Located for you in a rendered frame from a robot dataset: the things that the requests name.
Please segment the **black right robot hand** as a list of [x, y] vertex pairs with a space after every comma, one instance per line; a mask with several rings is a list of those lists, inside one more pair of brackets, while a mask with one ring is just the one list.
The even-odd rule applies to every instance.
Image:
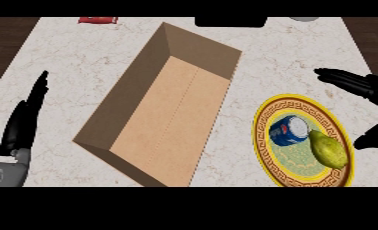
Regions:
[[[378, 106], [378, 75], [361, 76], [349, 71], [330, 68], [315, 69], [318, 79], [364, 97]], [[378, 148], [378, 123], [355, 141], [358, 150]]]

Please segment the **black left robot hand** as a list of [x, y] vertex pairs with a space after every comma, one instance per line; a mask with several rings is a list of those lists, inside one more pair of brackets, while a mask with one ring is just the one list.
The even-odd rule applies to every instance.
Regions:
[[0, 156], [14, 156], [21, 164], [30, 163], [39, 113], [49, 91], [48, 75], [49, 72], [45, 71], [33, 85], [28, 98], [14, 109], [0, 141]]

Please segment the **blue soda can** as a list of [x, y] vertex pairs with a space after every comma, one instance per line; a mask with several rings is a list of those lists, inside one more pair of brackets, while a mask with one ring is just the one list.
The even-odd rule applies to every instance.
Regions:
[[290, 146], [303, 142], [309, 137], [309, 125], [296, 115], [285, 116], [269, 129], [269, 137], [278, 146]]

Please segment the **open cardboard box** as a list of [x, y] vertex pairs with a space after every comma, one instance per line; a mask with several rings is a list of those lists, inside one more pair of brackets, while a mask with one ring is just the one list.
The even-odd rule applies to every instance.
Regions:
[[161, 24], [74, 142], [144, 186], [191, 184], [241, 51]]

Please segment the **yellow patterned plate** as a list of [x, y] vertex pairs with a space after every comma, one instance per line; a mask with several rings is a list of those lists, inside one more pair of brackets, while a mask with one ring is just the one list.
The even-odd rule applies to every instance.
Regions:
[[[300, 117], [310, 129], [333, 137], [344, 146], [349, 164], [343, 169], [324, 166], [310, 149], [309, 140], [278, 146], [271, 139], [269, 129], [290, 115]], [[262, 167], [279, 186], [349, 186], [355, 175], [355, 153], [343, 124], [331, 111], [309, 97], [279, 94], [259, 107], [251, 126], [251, 140]]]

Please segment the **green pear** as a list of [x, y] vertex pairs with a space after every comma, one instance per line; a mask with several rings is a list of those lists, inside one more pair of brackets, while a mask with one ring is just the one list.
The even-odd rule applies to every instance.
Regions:
[[316, 130], [309, 132], [309, 140], [319, 163], [330, 168], [343, 169], [349, 163], [349, 157], [341, 143]]

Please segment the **black appliance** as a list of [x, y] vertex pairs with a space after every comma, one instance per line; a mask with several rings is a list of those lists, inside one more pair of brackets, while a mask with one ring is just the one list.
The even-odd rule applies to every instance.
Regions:
[[262, 28], [266, 24], [266, 17], [247, 18], [215, 18], [197, 17], [195, 25], [198, 27], [231, 27], [231, 28]]

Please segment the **red object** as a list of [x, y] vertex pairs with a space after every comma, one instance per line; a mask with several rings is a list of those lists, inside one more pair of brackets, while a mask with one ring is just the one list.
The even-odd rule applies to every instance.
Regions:
[[79, 23], [89, 24], [117, 24], [119, 17], [80, 17]]

